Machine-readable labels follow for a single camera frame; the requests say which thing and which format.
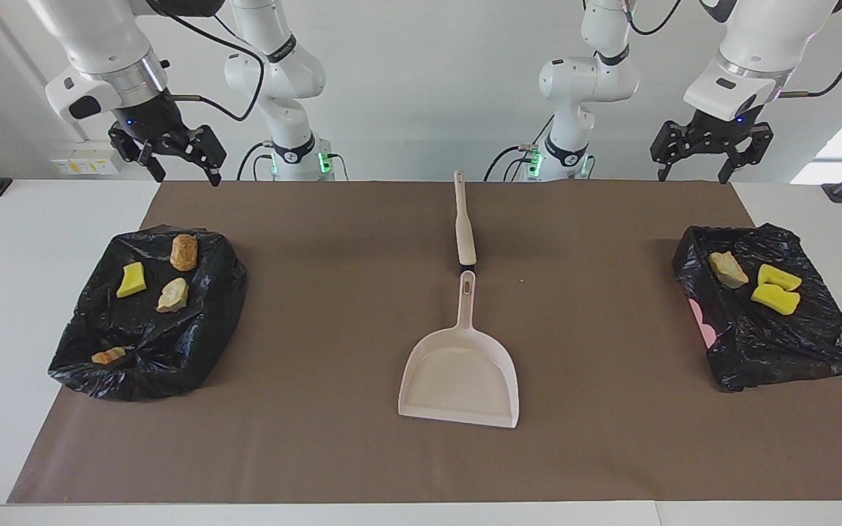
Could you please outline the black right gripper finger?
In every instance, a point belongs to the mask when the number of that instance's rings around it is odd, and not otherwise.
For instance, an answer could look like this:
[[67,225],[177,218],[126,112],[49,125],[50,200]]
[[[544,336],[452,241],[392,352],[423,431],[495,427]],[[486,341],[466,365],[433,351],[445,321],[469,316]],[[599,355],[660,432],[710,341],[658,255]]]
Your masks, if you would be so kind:
[[211,127],[187,129],[180,154],[182,159],[204,171],[212,187],[220,186],[223,180],[220,171],[227,159],[227,152]]
[[155,159],[153,146],[150,143],[140,145],[134,137],[131,137],[123,129],[120,123],[114,123],[108,129],[108,137],[110,137],[111,145],[117,150],[124,162],[139,164],[149,171],[154,182],[164,182],[164,179],[166,179],[166,170]]

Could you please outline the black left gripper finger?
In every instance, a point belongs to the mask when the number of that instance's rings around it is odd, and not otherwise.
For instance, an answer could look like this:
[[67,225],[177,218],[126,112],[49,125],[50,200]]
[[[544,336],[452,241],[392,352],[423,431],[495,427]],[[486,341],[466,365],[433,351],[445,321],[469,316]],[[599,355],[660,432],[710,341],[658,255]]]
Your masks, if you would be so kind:
[[659,165],[657,174],[659,182],[665,182],[668,179],[674,164],[692,156],[689,142],[691,131],[691,124],[667,121],[661,125],[649,149],[652,161]]
[[[768,149],[774,132],[769,123],[761,122],[752,126],[748,133],[742,137],[722,140],[721,152],[725,153],[727,160],[723,164],[721,170],[718,171],[718,182],[721,184],[728,184],[735,171],[748,166],[748,164],[758,164]],[[745,139],[749,139],[749,144],[745,150],[738,150],[737,144]]]

